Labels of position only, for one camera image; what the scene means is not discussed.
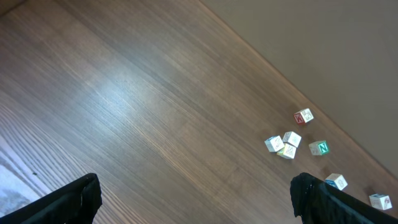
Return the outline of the wooden block beside left pair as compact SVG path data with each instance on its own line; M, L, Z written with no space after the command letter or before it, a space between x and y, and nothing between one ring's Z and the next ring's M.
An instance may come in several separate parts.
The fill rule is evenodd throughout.
M277 152L277 155L285 159L294 159L297 148L289 143L285 143L284 147Z

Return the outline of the blue H block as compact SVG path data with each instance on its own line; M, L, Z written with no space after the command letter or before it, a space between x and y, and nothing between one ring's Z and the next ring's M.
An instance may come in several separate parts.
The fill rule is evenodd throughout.
M348 186L347 181L341 174L330 174L326 179L325 182L338 190L343 190L345 187Z

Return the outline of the red-sided block top left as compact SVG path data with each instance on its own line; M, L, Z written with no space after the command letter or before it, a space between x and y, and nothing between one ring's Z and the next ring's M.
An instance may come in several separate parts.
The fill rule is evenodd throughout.
M309 121L313 120L314 116L312 115L311 110L309 108L306 108L294 113L294 119L297 124L306 124Z

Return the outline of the green N block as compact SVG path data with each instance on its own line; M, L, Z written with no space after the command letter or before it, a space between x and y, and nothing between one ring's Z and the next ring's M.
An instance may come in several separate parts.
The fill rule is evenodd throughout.
M322 156L330 152L330 148L326 141L315 141L308 146L313 156Z

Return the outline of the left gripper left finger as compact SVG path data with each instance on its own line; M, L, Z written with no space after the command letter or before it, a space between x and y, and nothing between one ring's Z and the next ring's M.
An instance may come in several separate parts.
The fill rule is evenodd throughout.
M98 176L89 173L1 217L1 223L91 224L102 206Z

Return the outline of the plain wooden block far left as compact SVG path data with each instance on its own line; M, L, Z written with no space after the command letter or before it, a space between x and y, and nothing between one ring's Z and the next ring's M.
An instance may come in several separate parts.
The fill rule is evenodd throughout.
M278 152L284 147L283 140L280 136L272 136L264 141L269 152Z

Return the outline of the wooden picture block top right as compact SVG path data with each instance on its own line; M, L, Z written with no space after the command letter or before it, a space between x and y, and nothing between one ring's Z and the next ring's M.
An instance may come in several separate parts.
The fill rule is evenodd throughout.
M373 194L369 196L371 206L379 210L388 210L392 208L392 203L388 195Z

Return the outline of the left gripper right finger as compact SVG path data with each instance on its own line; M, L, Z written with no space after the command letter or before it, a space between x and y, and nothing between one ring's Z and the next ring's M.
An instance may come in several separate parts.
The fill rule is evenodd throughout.
M397 224L396 218L306 172L292 179L290 196L294 216L303 224Z

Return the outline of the red-edged block left cluster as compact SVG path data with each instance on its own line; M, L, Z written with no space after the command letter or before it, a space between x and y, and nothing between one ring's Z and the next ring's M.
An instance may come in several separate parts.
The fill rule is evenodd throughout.
M293 131L286 132L282 138L284 143L289 143L293 147L298 147L301 140L302 137Z

